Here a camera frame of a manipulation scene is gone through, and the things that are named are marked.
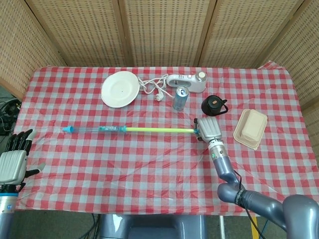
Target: woven panel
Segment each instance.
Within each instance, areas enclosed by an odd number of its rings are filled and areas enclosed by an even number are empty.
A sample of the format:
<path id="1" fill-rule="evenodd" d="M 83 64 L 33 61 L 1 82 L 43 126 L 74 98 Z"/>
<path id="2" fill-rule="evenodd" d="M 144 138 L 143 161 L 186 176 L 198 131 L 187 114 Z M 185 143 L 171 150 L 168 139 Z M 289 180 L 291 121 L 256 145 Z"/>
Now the woven panel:
<path id="1" fill-rule="evenodd" d="M 31 11 L 18 0 L 1 1 L 0 8 L 0 78 L 15 96 L 23 98 L 36 68 L 65 62 L 39 26 Z"/>
<path id="2" fill-rule="evenodd" d="M 110 0 L 27 0 L 72 66 L 124 66 Z"/>
<path id="3" fill-rule="evenodd" d="M 126 0 L 137 66 L 193 66 L 209 0 Z"/>
<path id="4" fill-rule="evenodd" d="M 319 108 L 304 116 L 313 150 L 319 163 Z"/>
<path id="5" fill-rule="evenodd" d="M 223 0 L 200 60 L 205 67 L 252 67 L 297 0 Z"/>
<path id="6" fill-rule="evenodd" d="M 311 1 L 266 59 L 289 70 L 301 105 L 319 96 L 319 0 Z"/>

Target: small black pot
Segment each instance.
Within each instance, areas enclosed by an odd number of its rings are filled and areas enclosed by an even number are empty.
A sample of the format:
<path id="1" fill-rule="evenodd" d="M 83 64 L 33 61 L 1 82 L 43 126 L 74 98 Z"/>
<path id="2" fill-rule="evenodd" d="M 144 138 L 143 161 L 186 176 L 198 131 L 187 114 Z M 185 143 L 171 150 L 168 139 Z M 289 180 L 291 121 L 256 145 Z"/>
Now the small black pot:
<path id="1" fill-rule="evenodd" d="M 201 110 L 208 116 L 218 116 L 228 112 L 228 107 L 225 105 L 226 102 L 227 100 L 222 100 L 218 96 L 212 95 L 201 103 Z"/>

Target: red checkered tablecloth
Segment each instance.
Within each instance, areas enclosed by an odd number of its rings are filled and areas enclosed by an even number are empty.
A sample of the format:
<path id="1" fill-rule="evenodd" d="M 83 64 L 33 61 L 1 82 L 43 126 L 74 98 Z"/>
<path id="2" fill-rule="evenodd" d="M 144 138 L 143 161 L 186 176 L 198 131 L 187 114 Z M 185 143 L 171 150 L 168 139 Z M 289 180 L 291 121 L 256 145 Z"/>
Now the red checkered tablecloth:
<path id="1" fill-rule="evenodd" d="M 113 109 L 101 100 L 105 78 L 131 71 L 141 79 L 163 74 L 207 72 L 203 93 L 190 93 L 185 109 L 172 100 L 140 92 L 128 106 Z M 227 99 L 229 112 L 217 117 L 233 167 L 247 189 L 280 201 L 305 194 L 319 201 L 319 174 L 298 97 L 287 70 L 267 63 L 259 69 L 188 67 L 45 67 L 30 80 L 15 132 L 35 128 L 28 165 L 45 162 L 25 180 L 18 209 L 94 213 L 185 213 L 240 215 L 221 202 L 218 179 L 207 145 L 190 134 L 62 132 L 68 125 L 193 127 L 203 117 L 209 95 Z M 257 151 L 236 142 L 233 131 L 243 109 L 268 116 Z"/>

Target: toy lightsaber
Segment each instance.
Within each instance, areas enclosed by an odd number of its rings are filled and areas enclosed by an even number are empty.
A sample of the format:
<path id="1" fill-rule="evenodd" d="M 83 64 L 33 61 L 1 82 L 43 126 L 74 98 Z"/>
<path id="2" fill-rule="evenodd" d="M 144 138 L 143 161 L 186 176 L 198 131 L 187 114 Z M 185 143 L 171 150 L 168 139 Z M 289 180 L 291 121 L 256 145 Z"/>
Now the toy lightsaber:
<path id="1" fill-rule="evenodd" d="M 67 133 L 99 133 L 99 132 L 160 132 L 160 133 L 197 133 L 193 128 L 143 128 L 126 126 L 99 126 L 99 127 L 74 127 L 68 126 L 62 129 Z"/>

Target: blue can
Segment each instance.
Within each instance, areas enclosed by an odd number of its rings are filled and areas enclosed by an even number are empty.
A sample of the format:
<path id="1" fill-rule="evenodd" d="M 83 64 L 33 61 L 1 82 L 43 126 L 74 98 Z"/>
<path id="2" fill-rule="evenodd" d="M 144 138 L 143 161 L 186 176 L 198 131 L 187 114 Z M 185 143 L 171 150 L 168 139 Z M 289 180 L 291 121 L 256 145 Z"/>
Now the blue can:
<path id="1" fill-rule="evenodd" d="M 188 88 L 180 86 L 176 89 L 176 94 L 173 101 L 173 108 L 177 111 L 182 111 L 189 95 Z"/>

